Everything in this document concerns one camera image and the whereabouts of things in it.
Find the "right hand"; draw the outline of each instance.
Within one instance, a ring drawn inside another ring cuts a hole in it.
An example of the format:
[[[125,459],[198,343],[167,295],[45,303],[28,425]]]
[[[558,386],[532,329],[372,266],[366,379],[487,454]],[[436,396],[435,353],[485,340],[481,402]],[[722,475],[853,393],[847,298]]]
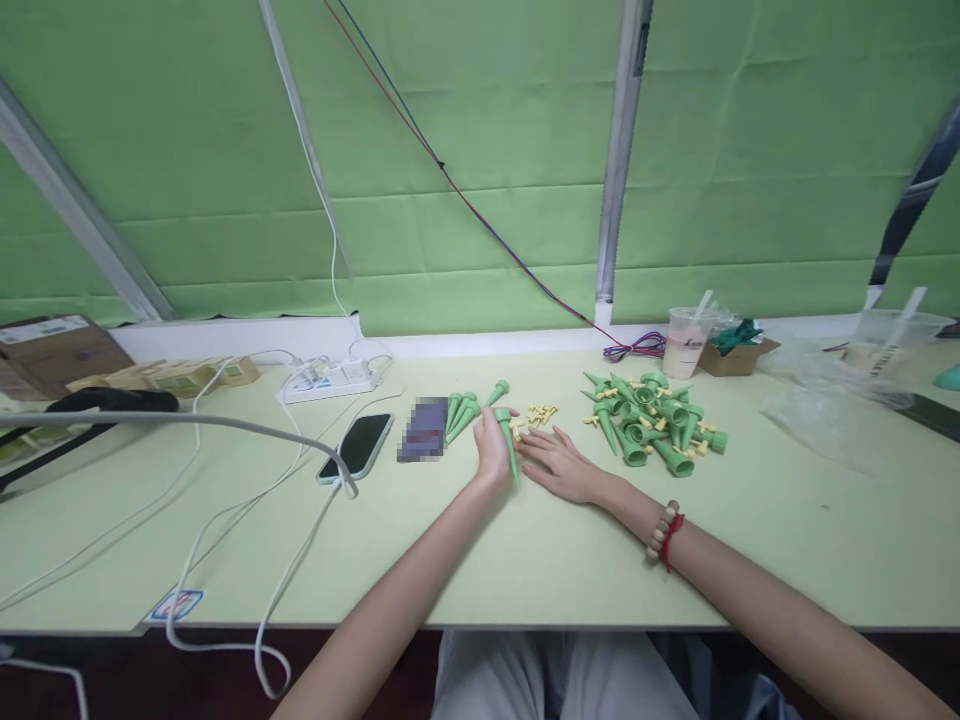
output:
[[[530,428],[520,436],[520,453],[548,469],[525,463],[523,474],[554,495],[573,503],[596,503],[603,488],[617,476],[601,470],[577,450],[573,440],[556,425],[551,435]]]

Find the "green curtain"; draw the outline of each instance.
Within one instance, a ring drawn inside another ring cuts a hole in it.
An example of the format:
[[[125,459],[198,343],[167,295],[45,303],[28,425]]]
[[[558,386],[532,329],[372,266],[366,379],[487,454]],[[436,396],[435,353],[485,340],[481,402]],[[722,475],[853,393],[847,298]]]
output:
[[[589,315],[620,3],[350,7],[467,197]],[[275,9],[364,331],[576,325],[445,186],[321,0]],[[256,0],[11,0],[0,73],[185,317],[339,312]]]
[[[960,163],[956,160],[893,261],[877,304],[903,307],[920,285],[928,288],[922,310],[960,317]]]
[[[960,81],[955,0],[654,6],[614,319],[856,312]]]
[[[3,145],[0,258],[0,323],[51,313],[84,313],[107,325],[135,319]]]

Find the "small cardboard box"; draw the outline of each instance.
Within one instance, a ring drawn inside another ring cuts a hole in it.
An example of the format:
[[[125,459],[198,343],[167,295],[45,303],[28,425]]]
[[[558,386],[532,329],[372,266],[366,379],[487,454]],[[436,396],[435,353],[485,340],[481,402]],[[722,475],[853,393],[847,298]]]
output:
[[[149,375],[166,364],[166,360],[154,360],[148,363],[137,363],[124,368],[104,378],[107,387],[117,390],[152,390],[154,384]]]
[[[215,370],[207,365],[183,363],[170,365],[150,375],[150,380],[158,390],[166,390],[183,399],[195,398],[213,379]]]
[[[229,358],[207,358],[203,361],[216,372],[223,363]],[[220,374],[220,384],[222,385],[249,385],[256,382],[260,377],[260,370],[248,357],[242,357],[236,362],[227,365]]]
[[[0,392],[13,400],[61,398],[75,380],[131,364],[113,338],[83,315],[0,327]]]
[[[759,345],[737,345],[726,357],[720,357],[720,351],[712,342],[703,346],[700,354],[700,367],[715,377],[730,375],[752,375],[757,369],[757,360],[771,350],[780,347],[780,343],[764,338]]]

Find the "white cable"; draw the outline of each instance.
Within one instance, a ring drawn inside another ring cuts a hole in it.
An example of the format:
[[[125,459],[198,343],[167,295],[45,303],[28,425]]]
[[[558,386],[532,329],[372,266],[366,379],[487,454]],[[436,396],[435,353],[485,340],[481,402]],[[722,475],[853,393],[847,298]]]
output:
[[[347,355],[353,355],[353,348],[362,342],[375,342],[377,345],[379,345],[380,347],[382,347],[384,350],[387,351],[387,355],[389,357],[393,357],[393,351],[389,347],[387,347],[383,342],[381,342],[380,340],[376,340],[375,338],[364,338],[364,337],[357,338],[352,343],[350,343],[350,347],[347,348]]]
[[[261,351],[261,352],[252,353],[251,355],[249,355],[249,356],[247,356],[247,357],[256,357],[257,355],[265,355],[265,354],[271,353],[271,352],[282,352],[282,353],[286,353],[287,355],[289,355],[291,358],[293,358],[293,359],[296,360],[297,362],[301,362],[300,359],[299,359],[296,355],[294,355],[294,354],[291,353],[291,352],[288,352],[287,350],[264,350],[264,351]],[[197,403],[200,401],[200,398],[213,386],[213,383],[216,382],[217,378],[220,377],[220,375],[221,375],[221,373],[223,372],[224,368],[225,368],[227,365],[229,365],[230,362],[233,362],[233,361],[235,361],[235,360],[236,360],[236,358],[230,358],[230,359],[224,361],[223,364],[221,364],[220,368],[217,370],[217,372],[216,372],[216,374],[213,376],[213,378],[203,387],[203,389],[200,391],[200,393],[197,395],[197,397],[194,398],[193,403],[191,404],[191,409],[190,409],[190,412],[191,412],[192,414],[196,414],[196,412],[197,412]],[[298,377],[299,374],[304,371],[304,369],[305,369],[305,368],[302,367],[302,368],[300,369],[300,371],[297,373],[296,377]],[[108,535],[110,535],[111,533],[113,533],[115,530],[117,530],[118,528],[122,527],[123,525],[125,525],[125,524],[128,523],[129,521],[133,520],[133,519],[136,518],[137,516],[142,515],[143,513],[147,512],[148,510],[150,510],[152,507],[156,506],[157,504],[161,503],[161,502],[164,500],[164,498],[166,498],[167,495],[169,495],[169,494],[173,491],[174,487],[176,487],[177,483],[178,483],[178,482],[180,481],[180,479],[184,476],[184,474],[187,472],[187,469],[190,467],[191,464],[193,464],[193,461],[196,459],[197,455],[200,453],[200,448],[201,448],[200,425],[196,425],[196,426],[195,426],[194,432],[195,432],[195,435],[194,435],[194,437],[195,437],[195,445],[194,445],[193,452],[190,453],[190,456],[187,458],[187,461],[183,464],[183,466],[180,468],[180,470],[179,470],[179,471],[177,472],[177,474],[174,476],[173,480],[171,480],[170,483],[167,485],[167,487],[164,488],[163,492],[161,492],[157,497],[155,497],[153,500],[151,500],[151,501],[148,502],[146,505],[144,505],[143,507],[141,507],[139,510],[131,513],[130,515],[128,515],[127,517],[125,517],[123,520],[120,520],[119,522],[117,522],[117,523],[115,523],[114,525],[110,526],[108,529],[104,530],[104,531],[103,531],[102,533],[100,533],[96,538],[94,538],[93,540],[91,540],[90,542],[88,542],[86,545],[84,545],[83,547],[81,547],[79,550],[77,550],[75,553],[73,553],[73,555],[71,555],[70,557],[68,557],[66,560],[64,560],[64,561],[61,562],[60,564],[58,564],[58,565],[50,568],[49,570],[47,570],[47,571],[46,571],[45,573],[43,573],[42,575],[39,575],[38,577],[35,577],[33,580],[30,580],[29,582],[27,582],[27,583],[21,585],[20,587],[18,587],[18,588],[17,588],[16,590],[14,590],[13,592],[8,593],[8,594],[5,595],[4,597],[0,598],[0,612],[2,612],[3,610],[6,610],[6,609],[9,608],[11,605],[15,604],[15,603],[11,603],[10,601],[13,600],[14,598],[16,598],[18,595],[21,595],[22,593],[24,593],[24,592],[26,592],[27,590],[29,590],[30,588],[34,587],[34,586],[37,585],[38,583],[43,582],[44,580],[46,580],[48,577],[50,577],[50,576],[53,575],[54,573],[59,572],[59,571],[62,570],[64,567],[66,567],[67,565],[69,565],[70,563],[72,563],[74,560],[76,560],[78,557],[80,557],[80,556],[83,555],[85,552],[87,552],[91,547],[93,547],[94,545],[97,545],[101,540],[103,540],[105,537],[107,537]]]
[[[0,665],[12,665],[23,668],[24,670],[39,670],[41,672],[52,672],[60,675],[69,675],[73,678],[73,684],[77,688],[77,707],[80,710],[80,720],[90,720],[90,712],[87,709],[87,693],[83,687],[83,675],[79,670],[64,667],[62,665],[47,665],[32,660],[0,660]]]
[[[386,366],[384,367],[384,370],[386,370],[387,367],[390,366],[391,362],[388,362],[386,364]],[[289,383],[295,377],[297,377],[297,375],[291,374],[290,377],[287,378],[287,382],[284,385],[284,392],[286,391],[286,388],[289,385]],[[350,420],[350,423],[347,425],[347,429],[349,430],[349,427],[353,424],[354,420],[356,420],[357,416],[361,412],[363,412],[366,408],[382,400],[389,400],[395,397],[400,397],[401,395],[403,395],[404,392],[406,392],[406,384],[404,384],[404,387],[398,393],[394,393],[393,395],[388,395],[382,398],[375,398],[363,404],[356,411],[356,413],[354,413],[353,418]],[[337,415],[337,417],[334,418],[332,422],[330,422],[327,425],[327,427],[323,430],[323,432],[320,433],[320,436],[322,437],[327,432],[327,430],[329,430],[329,428],[333,427],[333,425],[337,421],[339,421],[339,419],[343,417],[344,413],[346,413],[347,410],[349,410],[351,407],[353,407],[353,403],[351,403],[346,408],[344,408],[344,410],[339,415]],[[296,420],[293,418],[292,415],[289,414],[289,412],[287,414],[288,414],[288,417],[290,417],[291,422],[293,422],[294,426],[297,428],[298,434],[300,434],[300,427],[297,424]],[[260,621],[260,625],[257,628],[256,641],[252,645],[247,643],[216,643],[211,645],[193,645],[193,644],[184,642],[179,637],[177,637],[176,630],[174,628],[174,625],[176,623],[176,618],[175,618],[175,612],[173,612],[173,609],[176,607],[176,599],[179,598],[180,593],[183,592],[183,587],[186,584],[187,576],[190,574],[190,571],[196,565],[196,562],[198,562],[198,561],[195,561],[194,558],[196,557],[196,554],[200,548],[200,545],[203,542],[203,538],[206,535],[207,531],[210,529],[210,526],[216,521],[217,518],[229,512],[232,512],[238,509],[242,509],[243,511],[246,511],[247,508],[251,507],[252,505],[255,505],[261,499],[266,497],[267,494],[269,494],[270,492],[275,490],[277,487],[279,487],[281,483],[283,483],[287,478],[290,477],[290,475],[292,475],[294,472],[299,470],[299,468],[296,466],[297,466],[297,463],[300,461],[302,454],[303,454],[303,446],[301,446],[300,451],[297,453],[297,456],[296,458],[294,458],[294,461],[293,463],[291,463],[290,467],[288,467],[287,470],[284,471],[284,473],[266,490],[254,495],[251,498],[248,498],[247,500],[236,503],[235,505],[231,505],[230,507],[219,511],[213,517],[211,517],[210,520],[207,521],[207,524],[203,526],[203,529],[200,530],[200,533],[197,535],[196,539],[194,540],[193,546],[190,548],[190,552],[187,555],[187,560],[183,565],[183,571],[180,573],[180,578],[177,581],[177,585],[173,590],[173,594],[170,596],[172,598],[171,612],[169,615],[167,615],[166,621],[164,623],[164,633],[166,635],[167,641],[178,650],[183,650],[185,652],[214,652],[214,651],[223,651],[223,650],[252,651],[253,658],[254,658],[254,667],[256,669],[257,678],[260,681],[260,686],[263,688],[263,692],[271,700],[278,699],[286,692],[287,688],[290,685],[290,680],[292,675],[291,675],[290,663],[287,660],[287,658],[283,655],[283,653],[281,653],[279,650],[275,648],[272,648],[268,645],[263,644],[263,636],[264,636],[264,633],[266,632],[267,623],[270,620],[270,616],[273,614],[273,610],[276,607],[276,604],[279,601],[280,596],[283,594],[283,591],[287,587],[287,583],[289,582],[291,573],[299,564],[300,559],[302,558],[304,552],[306,551],[306,548],[309,546],[309,542],[313,538],[314,534],[316,533],[316,529],[319,527],[320,521],[323,519],[324,514],[326,514],[327,508],[330,506],[330,503],[333,501],[333,498],[336,496],[340,488],[343,487],[345,492],[347,492],[347,496],[350,499],[354,499],[356,497],[355,490],[350,491],[349,485],[343,485],[339,481],[333,486],[333,489],[331,490],[330,494],[327,496],[327,499],[323,503],[320,513],[317,515],[317,518],[314,520],[313,525],[311,526],[310,532],[307,534],[307,539],[297,550],[297,553],[296,555],[294,555],[293,560],[284,570],[283,575],[280,579],[280,582],[277,584],[277,587],[274,590],[272,597],[270,598],[270,602],[268,603],[267,609],[264,612],[263,619]],[[275,690],[273,686],[270,684],[270,680],[267,677],[267,673],[263,665],[263,653],[266,653],[267,655],[270,655],[271,657],[275,658],[283,668],[284,682],[282,687],[279,690]]]
[[[393,362],[393,358],[391,358],[390,362],[387,363],[387,365],[384,367],[384,370],[386,370],[386,368],[389,367],[390,364],[392,364],[392,362]],[[362,413],[371,405],[374,405],[378,402],[383,402],[384,400],[392,400],[394,398],[398,398],[401,395],[403,395],[406,391],[407,391],[407,385],[406,383],[404,383],[403,387],[398,392],[392,395],[385,395],[382,398],[375,398],[370,402],[367,402],[361,405],[360,408],[358,408],[357,411],[354,413],[353,417],[350,419],[350,422],[347,423],[347,428],[346,430],[343,431],[343,435],[340,437],[340,441],[336,445],[337,451],[340,450],[340,446],[343,444],[344,438],[347,436],[347,433],[350,432],[351,426],[359,417],[360,413]],[[266,646],[263,645],[263,636],[264,636],[264,633],[266,633],[267,631],[267,624],[270,622],[270,616],[273,615],[273,611],[276,608],[277,603],[280,601],[280,598],[283,596],[284,591],[287,589],[287,584],[290,582],[291,575],[297,569],[297,567],[299,567],[300,561],[303,559],[304,555],[306,554],[306,551],[309,549],[310,544],[313,541],[314,536],[317,534],[317,529],[320,527],[320,521],[323,520],[324,515],[326,515],[327,513],[327,508],[330,507],[330,504],[333,502],[333,498],[336,497],[337,491],[340,490],[341,487],[346,488],[347,486],[343,485],[341,478],[338,478],[337,481],[334,483],[333,489],[330,491],[330,494],[327,496],[327,499],[324,501],[323,505],[320,507],[320,512],[317,513],[317,517],[316,519],[314,519],[313,524],[310,526],[310,530],[307,532],[307,536],[304,538],[303,543],[300,545],[300,548],[294,554],[293,559],[290,561],[290,564],[287,565],[286,569],[283,571],[283,575],[280,578],[280,582],[277,583],[277,587],[273,591],[273,595],[270,597],[270,602],[267,603],[267,609],[263,613],[263,618],[260,620],[260,625],[257,628],[257,639],[254,642],[253,661],[254,661],[254,665],[256,666],[257,677],[260,678],[260,684],[263,686],[264,692],[267,694],[267,696],[271,700],[276,700],[281,695],[283,695],[284,692],[286,692],[287,686],[290,683],[290,672],[289,672],[288,666],[284,665],[284,667],[287,669],[286,682],[284,682],[283,687],[280,689],[279,693],[276,693],[275,695],[271,694],[274,691],[273,691],[273,688],[270,687],[270,684],[267,681],[266,672],[263,669],[263,656],[261,654],[261,649],[266,649],[268,651],[268,654],[272,655],[273,653],[269,652],[269,650],[272,650],[273,648],[266,648]],[[353,497],[350,497],[348,495],[348,497],[351,500],[353,500],[356,498],[356,495],[354,495]]]
[[[333,299],[337,301],[337,307],[340,312],[350,322],[354,332],[359,335],[359,330],[350,320],[343,303],[340,302],[340,296],[337,295],[337,250],[343,252],[343,245],[340,242],[340,231],[337,228],[337,221],[330,211],[330,202],[327,197],[327,189],[323,183],[323,173],[320,170],[320,160],[317,158],[313,147],[313,140],[310,138],[310,130],[307,128],[307,118],[303,111],[303,105],[300,102],[300,94],[297,92],[297,84],[293,79],[293,70],[290,68],[290,62],[287,59],[286,50],[283,48],[283,38],[280,35],[280,28],[277,27],[277,19],[273,14],[273,7],[270,0],[259,0],[260,14],[263,16],[263,23],[267,28],[267,35],[270,37],[270,46],[273,48],[273,57],[277,61],[277,68],[280,70],[280,78],[283,80],[283,88],[287,93],[287,101],[290,103],[290,110],[293,112],[293,120],[297,125],[297,135],[300,137],[300,147],[303,148],[303,154],[307,159],[307,167],[310,169],[310,177],[313,179],[313,186],[317,189],[317,195],[320,196],[320,203],[327,214],[327,221],[330,223],[330,230],[333,233],[333,255],[330,258],[330,287],[333,289]],[[346,263],[346,254],[344,254],[344,263]]]

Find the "plastic bag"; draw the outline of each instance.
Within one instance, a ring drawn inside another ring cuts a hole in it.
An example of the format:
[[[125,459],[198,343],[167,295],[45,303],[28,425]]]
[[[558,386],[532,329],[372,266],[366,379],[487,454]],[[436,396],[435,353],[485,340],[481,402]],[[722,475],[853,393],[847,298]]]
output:
[[[875,474],[884,466],[877,451],[877,403],[897,410],[909,407],[909,393],[871,378],[825,353],[814,342],[790,335],[757,362],[768,375],[794,385],[760,412],[814,452],[851,470]]]

